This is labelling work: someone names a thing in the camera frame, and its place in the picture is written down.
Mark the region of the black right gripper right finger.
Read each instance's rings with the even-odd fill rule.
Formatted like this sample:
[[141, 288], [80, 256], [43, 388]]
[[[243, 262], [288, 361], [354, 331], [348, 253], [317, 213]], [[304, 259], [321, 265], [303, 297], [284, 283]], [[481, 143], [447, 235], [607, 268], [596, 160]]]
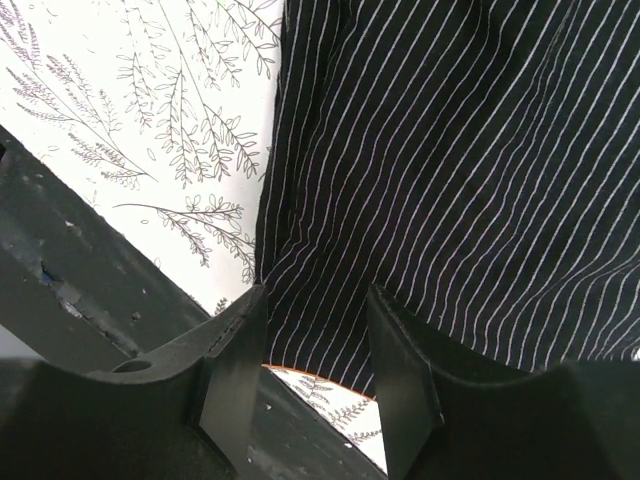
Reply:
[[520, 371], [427, 325], [378, 286], [367, 322], [390, 478], [638, 477], [636, 362]]

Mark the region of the black pinstriped underwear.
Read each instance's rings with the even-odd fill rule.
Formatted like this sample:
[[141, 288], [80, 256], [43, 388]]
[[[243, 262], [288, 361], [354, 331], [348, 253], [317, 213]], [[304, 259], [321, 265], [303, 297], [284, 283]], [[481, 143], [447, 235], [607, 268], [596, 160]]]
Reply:
[[266, 364], [374, 391], [384, 287], [501, 363], [639, 355], [639, 5], [288, 1]]

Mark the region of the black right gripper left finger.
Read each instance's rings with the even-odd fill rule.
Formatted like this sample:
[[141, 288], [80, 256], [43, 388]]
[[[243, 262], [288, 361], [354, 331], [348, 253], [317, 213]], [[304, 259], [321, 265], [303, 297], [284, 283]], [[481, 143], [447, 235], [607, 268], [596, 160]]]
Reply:
[[265, 290], [112, 371], [1, 364], [5, 479], [236, 479], [247, 463]]

